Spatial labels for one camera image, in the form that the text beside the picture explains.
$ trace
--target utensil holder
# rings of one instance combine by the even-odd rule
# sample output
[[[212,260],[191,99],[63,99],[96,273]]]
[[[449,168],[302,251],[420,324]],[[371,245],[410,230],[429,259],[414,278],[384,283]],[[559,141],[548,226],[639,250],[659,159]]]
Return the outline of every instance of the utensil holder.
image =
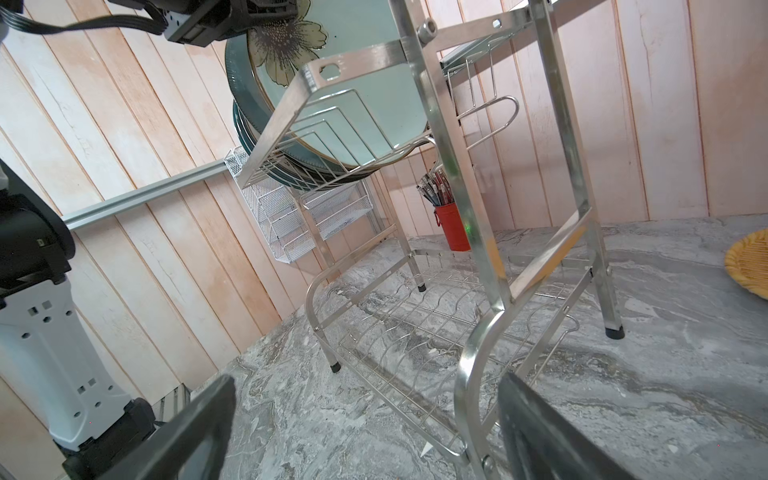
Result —
[[[445,234],[445,239],[451,250],[466,252],[471,249],[456,203],[435,207],[435,219],[438,227],[442,227],[442,232]]]

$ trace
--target screw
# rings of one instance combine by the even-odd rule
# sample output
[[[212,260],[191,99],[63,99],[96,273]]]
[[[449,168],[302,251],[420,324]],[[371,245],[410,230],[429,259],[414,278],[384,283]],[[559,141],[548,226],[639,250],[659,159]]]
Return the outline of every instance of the screw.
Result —
[[[416,30],[416,34],[419,36],[419,41],[422,45],[427,45],[437,37],[437,24],[432,18],[427,17],[422,26]]]
[[[494,468],[496,468],[496,462],[494,462],[493,457],[490,455],[483,457],[482,469],[485,470],[485,473],[493,473]]]

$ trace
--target wire plate holder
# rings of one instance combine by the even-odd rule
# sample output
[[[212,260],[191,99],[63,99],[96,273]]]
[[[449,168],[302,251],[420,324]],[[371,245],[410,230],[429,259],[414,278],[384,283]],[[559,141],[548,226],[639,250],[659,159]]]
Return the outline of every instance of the wire plate holder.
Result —
[[[428,286],[425,292],[419,291],[406,268],[405,256],[369,282],[375,288],[345,287],[343,296],[326,291],[308,299],[307,305],[313,308],[336,358],[429,444],[461,463],[466,457],[454,415],[456,371],[468,338],[488,313],[489,304],[471,254],[414,250],[412,256]],[[521,263],[531,259],[508,257],[509,278],[515,278],[523,270]],[[563,339],[579,329],[570,312],[592,280],[590,265],[588,260],[564,259],[488,357],[480,386],[480,413],[485,434],[500,459],[504,451],[496,425],[498,383],[511,369],[534,384]],[[335,285],[329,289],[340,290]]]

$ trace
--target black cable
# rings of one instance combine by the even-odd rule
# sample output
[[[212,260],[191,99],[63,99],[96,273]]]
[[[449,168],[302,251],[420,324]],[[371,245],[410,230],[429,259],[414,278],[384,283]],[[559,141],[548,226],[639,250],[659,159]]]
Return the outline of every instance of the black cable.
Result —
[[[163,23],[153,20],[152,18],[140,17],[138,15],[108,15],[104,17],[90,18],[82,22],[61,27],[36,22],[1,5],[0,20],[15,30],[36,35],[51,35],[54,33],[62,33],[63,31],[93,30],[95,28],[114,27],[134,28],[136,30],[149,32],[152,35],[159,35],[163,33],[166,27]]]

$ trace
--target metal rail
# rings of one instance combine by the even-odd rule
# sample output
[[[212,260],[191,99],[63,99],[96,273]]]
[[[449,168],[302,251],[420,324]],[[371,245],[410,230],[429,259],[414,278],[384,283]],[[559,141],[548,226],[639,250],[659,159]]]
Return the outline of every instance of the metal rail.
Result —
[[[227,171],[223,160],[215,161],[202,167],[193,168],[182,174],[160,180],[146,187],[137,188],[122,195],[91,205],[74,213],[64,215],[61,219],[69,230],[77,230],[107,217],[117,215],[131,208],[138,207],[156,198],[171,194],[176,190],[189,187],[199,181],[215,177]]]

